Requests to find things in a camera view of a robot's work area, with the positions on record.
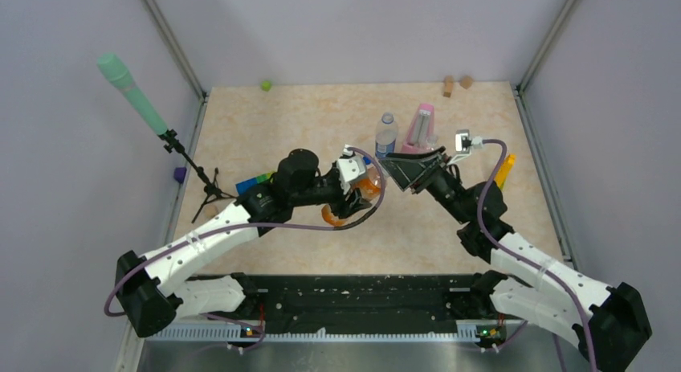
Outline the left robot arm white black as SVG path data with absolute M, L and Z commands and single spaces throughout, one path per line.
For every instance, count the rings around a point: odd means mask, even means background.
M 376 206 L 361 190 L 370 174 L 381 174 L 375 157 L 346 145 L 329 170 L 319 171 L 319 158 L 308 149 L 292 150 L 273 175 L 242 192 L 217 215 L 156 250 L 138 255 L 128 251 L 116 262 L 114 288 L 104 312 L 116 313 L 117 301 L 134 333 L 141 338 L 160 333 L 179 318 L 212 312 L 232 312 L 238 318 L 254 314 L 258 298 L 233 276 L 213 280 L 191 277 L 228 251 L 263 237 L 274 229 L 315 230 L 291 223 L 297 207 L 325 205 L 335 219 L 363 211 L 363 223 Z

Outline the clear bottle blue label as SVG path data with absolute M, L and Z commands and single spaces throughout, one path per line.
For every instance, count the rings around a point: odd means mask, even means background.
M 385 112 L 377 123 L 375 132 L 375 157 L 384 158 L 387 154 L 393 153 L 397 144 L 398 124 L 394 115 Z

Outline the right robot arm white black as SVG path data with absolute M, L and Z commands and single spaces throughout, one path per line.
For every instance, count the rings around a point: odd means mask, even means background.
M 599 371 L 625 371 L 652 335 L 640 292 L 594 280 L 529 243 L 501 216 L 496 184 L 465 187 L 443 149 L 391 153 L 382 169 L 403 191 L 426 191 L 462 228 L 466 251 L 493 269 L 480 278 L 471 307 L 481 317 L 518 317 L 566 340 Z

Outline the orange juice bottle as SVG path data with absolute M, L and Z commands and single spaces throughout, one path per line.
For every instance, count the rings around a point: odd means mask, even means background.
M 377 168 L 370 166 L 367 170 L 367 176 L 357 182 L 353 189 L 359 190 L 361 197 L 368 203 L 377 198 L 381 193 L 381 175 L 378 173 Z M 330 205 L 325 205 L 321 209 L 321 216 L 326 223 L 334 227 L 343 226 L 350 221 L 350 217 L 342 219 L 334 215 Z

